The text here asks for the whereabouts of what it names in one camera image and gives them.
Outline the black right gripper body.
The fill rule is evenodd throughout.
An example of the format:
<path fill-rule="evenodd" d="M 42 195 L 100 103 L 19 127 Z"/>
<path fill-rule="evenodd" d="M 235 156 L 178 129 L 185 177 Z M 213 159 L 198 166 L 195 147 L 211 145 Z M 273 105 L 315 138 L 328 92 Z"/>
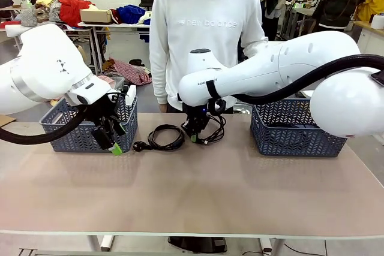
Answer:
<path fill-rule="evenodd" d="M 208 122 L 209 116 L 207 105 L 202 106 L 188 106 L 186 104 L 182 105 L 182 111 L 187 115 L 187 120 L 194 127 L 195 132 L 203 131 Z"/>

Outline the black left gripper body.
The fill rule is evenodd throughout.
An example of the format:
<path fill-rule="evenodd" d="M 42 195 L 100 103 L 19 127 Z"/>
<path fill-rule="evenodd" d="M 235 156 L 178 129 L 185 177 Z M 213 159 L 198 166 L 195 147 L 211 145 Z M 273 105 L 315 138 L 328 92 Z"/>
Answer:
<path fill-rule="evenodd" d="M 116 116 L 120 119 L 117 114 L 117 109 L 119 101 L 123 100 L 124 95 L 125 94 L 120 92 L 109 92 L 103 95 L 87 108 L 85 120 L 92 122 L 96 127 L 113 129 L 110 117 Z"/>

